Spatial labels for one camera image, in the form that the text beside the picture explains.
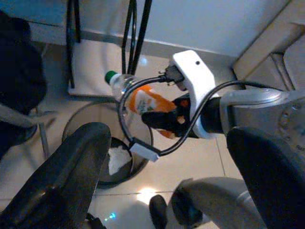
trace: black fabric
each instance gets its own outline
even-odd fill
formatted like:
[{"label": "black fabric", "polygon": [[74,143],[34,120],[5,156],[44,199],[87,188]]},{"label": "black fabric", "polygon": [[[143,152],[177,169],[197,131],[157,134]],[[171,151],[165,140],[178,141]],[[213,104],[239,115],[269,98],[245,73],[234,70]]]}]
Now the black fabric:
[{"label": "black fabric", "polygon": [[302,156],[285,141],[251,128],[231,130],[227,145],[266,226],[304,228]]},{"label": "black fabric", "polygon": [[91,229],[107,229],[99,218],[94,217],[90,213],[87,213],[86,220],[88,220]]},{"label": "black fabric", "polygon": [[[27,115],[46,94],[40,54],[30,45],[30,26],[0,11],[0,103]],[[26,130],[0,121],[0,159]]]},{"label": "black fabric", "polygon": [[0,228],[81,228],[110,143],[105,124],[87,123],[78,128],[0,214]]}]

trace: tiled floor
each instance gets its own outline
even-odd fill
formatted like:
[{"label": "tiled floor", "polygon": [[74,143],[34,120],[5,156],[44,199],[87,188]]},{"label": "tiled floor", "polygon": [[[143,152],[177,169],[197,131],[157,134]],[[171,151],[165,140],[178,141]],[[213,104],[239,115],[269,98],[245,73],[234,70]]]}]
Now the tiled floor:
[{"label": "tiled floor", "polygon": [[[40,108],[59,112],[57,119],[47,124],[51,152],[61,144],[62,132],[71,115],[91,101],[72,98],[67,94],[64,83],[64,55],[65,47],[51,45],[45,56],[48,93]],[[139,75],[155,76],[168,65],[168,60],[164,58],[146,58],[149,64],[139,66]],[[210,67],[217,83],[232,79],[229,69],[220,66]],[[155,89],[169,99],[182,94],[175,86],[168,88],[156,85]],[[155,145],[160,149],[174,143],[157,132],[154,132],[154,139]],[[10,149],[0,163],[0,209],[9,203],[31,174],[43,163],[42,155],[38,132],[29,142]],[[149,163],[135,178],[111,189],[97,189],[90,212],[100,217],[110,229],[153,228],[148,206],[144,202],[147,203],[154,192],[169,200],[172,191],[183,179],[223,176],[241,178],[226,149],[225,138],[219,136],[213,140],[188,139],[176,152],[159,159],[156,163]],[[143,197],[141,193],[144,190],[146,193]],[[109,218],[112,212],[116,214],[115,219]],[[217,227],[213,223],[208,223],[201,228]]]}]

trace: white floor tile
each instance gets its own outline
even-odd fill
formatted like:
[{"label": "white floor tile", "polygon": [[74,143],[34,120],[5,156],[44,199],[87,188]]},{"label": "white floor tile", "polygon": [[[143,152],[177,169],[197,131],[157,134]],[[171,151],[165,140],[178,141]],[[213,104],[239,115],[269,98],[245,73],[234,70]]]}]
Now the white floor tile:
[{"label": "white floor tile", "polygon": [[[72,114],[88,102],[69,101],[63,106],[52,107],[58,111],[56,119],[46,124],[50,153],[61,144],[63,130]],[[12,147],[0,162],[0,199],[13,198],[32,173],[44,162],[39,130],[28,142]]]},{"label": "white floor tile", "polygon": [[[147,202],[155,194],[147,195]],[[160,193],[168,202],[172,193]],[[94,196],[89,212],[99,217],[103,225],[108,229],[154,229],[150,218],[148,205],[143,201],[140,194]],[[209,222],[200,226],[201,229],[217,229],[218,227]]]},{"label": "white floor tile", "polygon": [[220,151],[220,155],[221,155],[226,177],[243,179],[242,175],[240,174],[237,166],[235,165],[235,163],[227,149],[227,142],[226,142],[225,136],[220,135],[216,140],[217,140],[217,144],[219,147],[219,151]]},{"label": "white floor tile", "polygon": [[[174,141],[154,132],[155,146],[165,149]],[[98,189],[99,195],[137,193],[143,188],[174,191],[184,179],[223,177],[216,140],[188,139],[177,151],[150,162],[133,179],[111,189]]]}]

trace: robotic arm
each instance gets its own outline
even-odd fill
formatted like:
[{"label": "robotic arm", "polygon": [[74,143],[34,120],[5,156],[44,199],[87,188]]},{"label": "robotic arm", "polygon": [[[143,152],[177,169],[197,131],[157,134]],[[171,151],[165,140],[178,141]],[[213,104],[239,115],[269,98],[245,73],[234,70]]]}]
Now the robotic arm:
[{"label": "robotic arm", "polygon": [[[153,128],[174,131],[181,138],[164,151],[130,138],[131,150],[156,161],[176,150],[188,136],[213,138],[225,134],[230,154],[266,226],[300,228],[305,206],[305,91],[282,92],[241,81],[216,87],[213,74],[194,51],[175,54],[164,76],[138,82],[129,91],[146,83],[170,81],[188,90],[189,96],[174,101],[175,111],[145,113],[142,120]],[[217,96],[220,89],[234,84],[260,89]],[[120,108],[128,94],[123,96]],[[177,121],[181,115],[184,123]],[[191,187],[189,194],[197,190]],[[198,202],[198,195],[194,198],[195,205],[204,203]]]}]

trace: black cable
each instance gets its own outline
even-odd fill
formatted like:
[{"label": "black cable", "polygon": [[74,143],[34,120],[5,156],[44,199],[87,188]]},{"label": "black cable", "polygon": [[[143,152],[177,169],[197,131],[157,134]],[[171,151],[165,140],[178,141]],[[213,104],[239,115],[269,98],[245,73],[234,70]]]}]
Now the black cable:
[{"label": "black cable", "polygon": [[145,80],[141,80],[139,82],[136,82],[134,85],[130,86],[127,91],[124,93],[124,95],[121,98],[119,107],[118,107],[118,116],[119,116],[119,122],[122,128],[123,133],[125,134],[127,140],[129,142],[132,142],[132,135],[128,130],[128,127],[125,123],[125,119],[124,119],[124,115],[123,115],[123,110],[124,110],[124,106],[125,106],[125,102],[127,100],[127,98],[129,97],[129,95],[137,88],[144,86],[146,84],[149,83],[156,83],[156,82],[162,82],[162,79],[160,77],[154,77],[154,78],[149,78],[149,79],[145,79]]},{"label": "black cable", "polygon": [[68,61],[68,78],[71,83],[71,88],[75,88],[73,72],[72,72],[72,28],[71,28],[71,12],[73,0],[68,0],[67,3],[67,20],[66,20],[66,49]]},{"label": "black cable", "polygon": [[268,85],[264,85],[261,83],[256,83],[256,82],[250,82],[250,81],[240,81],[240,80],[235,80],[235,81],[229,81],[229,82],[225,82],[222,83],[221,85],[218,85],[217,87],[215,87],[214,89],[212,89],[208,94],[206,94],[206,96],[203,98],[203,100],[200,102],[193,118],[191,119],[189,128],[187,129],[187,131],[184,133],[183,137],[181,137],[174,145],[172,145],[171,147],[169,147],[166,150],[161,151],[160,156],[165,156],[168,155],[170,153],[172,153],[173,151],[175,151],[176,149],[178,149],[187,139],[189,133],[191,132],[192,128],[194,127],[198,117],[200,116],[201,111],[203,110],[205,104],[212,98],[212,96],[217,93],[218,91],[220,91],[221,89],[228,87],[228,86],[232,86],[232,85],[244,85],[244,86],[252,86],[252,87],[258,87],[258,88],[272,88],[272,89],[276,89],[273,87],[270,87]]},{"label": "black cable", "polygon": [[144,37],[145,37],[146,28],[147,28],[147,24],[148,24],[149,13],[150,13],[151,6],[152,6],[152,1],[153,0],[145,1],[137,47],[135,49],[135,54],[134,54],[133,63],[132,63],[132,69],[131,69],[132,75],[135,75],[135,71],[137,69],[138,61],[140,58],[141,49],[142,49],[142,45],[144,42]]},{"label": "black cable", "polygon": [[127,73],[130,74],[132,70],[133,63],[133,53],[135,48],[135,35],[137,32],[137,0],[132,0],[133,2],[133,11],[132,11],[132,40],[130,44],[130,53],[129,53],[129,63]]},{"label": "black cable", "polygon": [[126,53],[125,53],[125,48],[126,48],[126,43],[127,43],[127,38],[128,38],[130,21],[132,19],[132,10],[133,10],[133,3],[132,2],[133,2],[133,0],[129,1],[129,7],[128,7],[128,12],[127,12],[124,36],[123,36],[123,41],[122,41],[122,74],[126,74]]},{"label": "black cable", "polygon": [[[125,119],[123,116],[123,109],[124,109],[124,105],[125,102],[128,98],[128,96],[137,88],[144,86],[146,84],[149,83],[155,83],[155,82],[165,82],[166,79],[163,76],[159,76],[159,77],[154,77],[154,78],[150,78],[150,79],[145,79],[145,80],[141,80],[137,83],[135,83],[134,85],[132,85],[131,87],[129,87],[127,89],[127,91],[125,92],[125,94],[123,95],[120,104],[119,104],[119,109],[118,109],[118,115],[119,115],[119,122],[122,128],[123,133],[125,134],[126,138],[128,139],[128,141],[132,142],[133,141],[133,137],[130,134],[128,127],[125,123]],[[170,153],[172,153],[173,151],[175,151],[176,149],[178,149],[183,143],[184,141],[187,139],[189,133],[191,132],[192,128],[194,127],[196,120],[198,119],[201,111],[203,110],[205,104],[211,99],[211,97],[217,93],[218,91],[220,91],[221,89],[228,87],[228,86],[232,86],[232,85],[247,85],[247,86],[252,86],[252,87],[258,87],[258,88],[272,88],[272,89],[276,89],[273,87],[270,87],[268,85],[264,85],[261,83],[256,83],[256,82],[247,82],[247,81],[230,81],[230,82],[226,82],[226,83],[222,83],[221,85],[215,87],[214,89],[212,89],[204,98],[203,100],[200,102],[199,107],[197,108],[193,118],[190,121],[190,125],[188,127],[188,129],[186,130],[186,132],[184,133],[184,135],[171,147],[169,147],[166,150],[163,150],[160,152],[159,156],[165,156],[168,155]]]},{"label": "black cable", "polygon": [[81,20],[80,20],[79,0],[74,0],[74,17],[75,17],[76,41],[77,43],[81,43]]}]

